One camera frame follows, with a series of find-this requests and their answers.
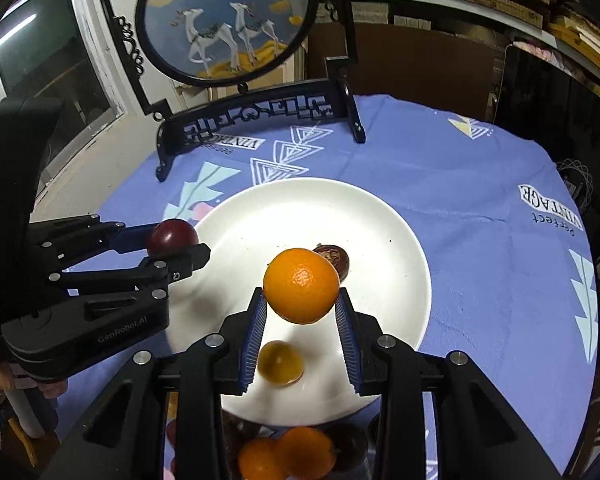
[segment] white plate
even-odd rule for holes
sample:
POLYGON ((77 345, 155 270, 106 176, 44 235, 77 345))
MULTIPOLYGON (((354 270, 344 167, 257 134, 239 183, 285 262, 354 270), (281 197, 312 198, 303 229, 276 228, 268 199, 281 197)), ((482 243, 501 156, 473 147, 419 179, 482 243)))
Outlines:
MULTIPOLYGON (((251 187, 213 209, 196 227, 211 259, 170 286, 171 348, 184 351, 216 332, 228 314, 247 309, 267 264, 284 249, 335 244, 350 257, 347 287, 353 307, 382 330, 418 348, 431 307, 429 267, 418 239, 397 212, 358 187, 336 180, 295 178, 251 187)), ((373 399, 359 397, 347 378, 334 309, 312 325, 291 324, 270 308, 262 344, 280 339, 304 358, 291 386, 270 386, 256 371, 241 397, 222 407, 269 426, 311 426, 349 415, 373 399)))

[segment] silver screw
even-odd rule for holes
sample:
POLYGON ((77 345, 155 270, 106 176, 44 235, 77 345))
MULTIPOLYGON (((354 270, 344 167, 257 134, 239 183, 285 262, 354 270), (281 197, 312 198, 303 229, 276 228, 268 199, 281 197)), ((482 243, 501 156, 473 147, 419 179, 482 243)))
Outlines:
POLYGON ((378 344, 382 348, 393 348, 395 346, 395 337, 392 335, 382 334, 378 338, 378 344))
POLYGON ((134 354, 134 362, 137 365, 145 365, 151 360, 151 352, 147 350, 141 350, 134 354))
POLYGON ((224 337, 220 334, 209 334, 205 338, 205 345, 210 346, 211 348, 216 348, 224 343, 224 337))
POLYGON ((463 366, 469 362, 469 358, 464 352, 456 350, 455 352, 451 352, 449 355, 449 360, 458 366, 463 366))

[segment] window pane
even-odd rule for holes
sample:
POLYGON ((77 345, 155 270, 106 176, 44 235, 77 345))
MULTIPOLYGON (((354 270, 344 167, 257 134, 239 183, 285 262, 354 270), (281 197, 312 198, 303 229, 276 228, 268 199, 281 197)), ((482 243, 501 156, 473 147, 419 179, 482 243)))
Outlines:
POLYGON ((68 101, 66 127, 52 137, 47 164, 109 108, 71 0, 29 0, 0 22, 0 76, 9 97, 68 101))

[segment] oval black frame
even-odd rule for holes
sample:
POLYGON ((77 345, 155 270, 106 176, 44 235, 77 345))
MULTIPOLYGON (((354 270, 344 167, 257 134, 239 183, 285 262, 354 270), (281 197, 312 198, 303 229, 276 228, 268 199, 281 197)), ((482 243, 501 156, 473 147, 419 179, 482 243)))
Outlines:
POLYGON ((306 14, 304 16, 304 21, 298 30, 295 38, 291 42, 291 44, 270 63, 267 63, 264 66, 261 66, 259 69, 254 70, 253 72, 247 72, 246 74, 242 74, 229 79, 205 79, 201 77, 193 77, 190 75, 177 70, 170 64, 164 61, 162 56, 160 56, 151 41, 146 34, 146 29, 144 28, 144 13, 146 9, 147 0, 136 0, 136 15, 135 25, 136 25, 136 35, 138 38, 138 43, 142 48, 142 52, 146 56, 146 58, 151 62, 153 66, 155 66, 160 72, 164 75, 170 77, 173 80, 179 81, 181 83, 196 86, 199 88, 216 88, 223 86, 233 86, 241 83, 247 83, 253 79, 260 77, 266 73, 275 70, 277 67, 282 65, 295 51, 301 46, 304 39, 309 35, 309 30, 313 27, 315 22, 315 17, 318 12, 318 0, 308 0, 306 14))

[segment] orange fruit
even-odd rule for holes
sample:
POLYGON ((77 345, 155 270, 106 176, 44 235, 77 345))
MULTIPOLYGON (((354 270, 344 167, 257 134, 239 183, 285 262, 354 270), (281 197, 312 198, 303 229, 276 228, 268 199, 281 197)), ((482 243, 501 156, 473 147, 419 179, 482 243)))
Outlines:
POLYGON ((245 480, 285 480, 278 463, 276 442, 270 438, 248 441, 238 453, 238 468, 245 480))
POLYGON ((306 325, 322 318, 336 302, 338 271, 309 249, 287 249, 267 267, 264 297, 273 311, 291 323, 306 325))
POLYGON ((296 480, 320 480, 333 469, 333 442, 315 428, 292 428, 276 444, 278 462, 296 480))
POLYGON ((258 354, 258 371, 276 386, 295 383, 304 372, 302 356, 284 341, 269 341, 258 354))

